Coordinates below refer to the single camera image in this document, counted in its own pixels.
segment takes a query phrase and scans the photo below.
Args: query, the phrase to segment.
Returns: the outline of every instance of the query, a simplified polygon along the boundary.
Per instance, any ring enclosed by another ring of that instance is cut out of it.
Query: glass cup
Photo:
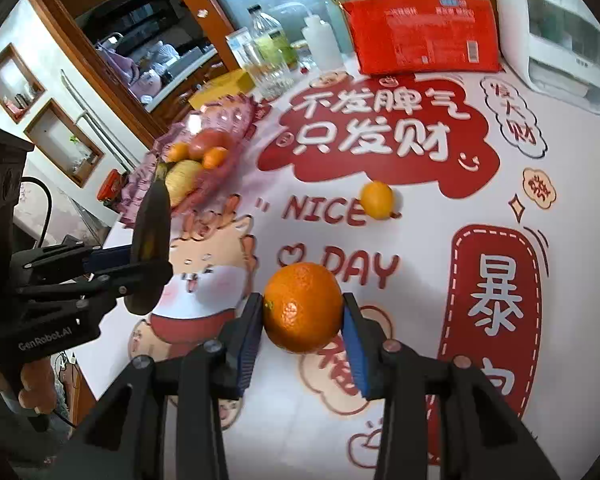
[[[254,41],[243,46],[244,69],[249,73],[263,99],[280,97],[293,85],[293,78],[281,50],[267,51],[265,58]]]

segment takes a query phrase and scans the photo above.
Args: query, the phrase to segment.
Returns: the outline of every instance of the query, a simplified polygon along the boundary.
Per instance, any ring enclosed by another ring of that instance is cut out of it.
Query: white appliance
[[[497,0],[500,47],[531,89],[600,114],[600,24],[582,0]]]

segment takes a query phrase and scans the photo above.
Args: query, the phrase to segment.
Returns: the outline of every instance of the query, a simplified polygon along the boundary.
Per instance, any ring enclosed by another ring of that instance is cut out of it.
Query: wall shelf
[[[44,92],[45,88],[13,44],[8,44],[0,53],[0,106],[15,123],[19,123]]]
[[[84,186],[104,156],[102,150],[74,124],[55,99],[46,102],[24,133],[60,171],[80,187]]]

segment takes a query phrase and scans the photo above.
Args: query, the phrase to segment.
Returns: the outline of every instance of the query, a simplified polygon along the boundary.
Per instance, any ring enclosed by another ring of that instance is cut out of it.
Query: wooden door frame
[[[29,0],[31,6],[80,74],[126,127],[148,148],[166,133],[166,126],[147,113],[142,103],[122,84],[60,0]]]
[[[226,36],[231,34],[235,29],[229,19],[222,10],[222,7],[217,0],[182,0],[193,17],[198,21],[202,30],[205,31],[206,37],[213,43],[214,47],[220,55],[220,59],[227,67],[227,70],[236,70],[239,68],[238,62],[235,60],[234,54],[226,43]],[[206,10],[206,16],[199,16],[199,10]]]

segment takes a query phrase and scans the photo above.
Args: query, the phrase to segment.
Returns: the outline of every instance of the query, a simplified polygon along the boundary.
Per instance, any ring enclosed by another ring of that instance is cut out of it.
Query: printed tablecloth
[[[370,179],[395,191],[386,221],[356,199]],[[600,116],[506,67],[366,78],[352,60],[275,101],[235,177],[187,225],[172,225],[175,274],[156,309],[143,319],[120,302],[76,349],[97,397],[131,356],[186,353],[281,266],[312,261],[387,335],[469,356],[561,478],[600,453]],[[131,236],[117,225],[107,245]],[[230,476],[370,479],[382,409],[354,386],[339,336],[298,356],[264,335],[243,401],[220,407]]]

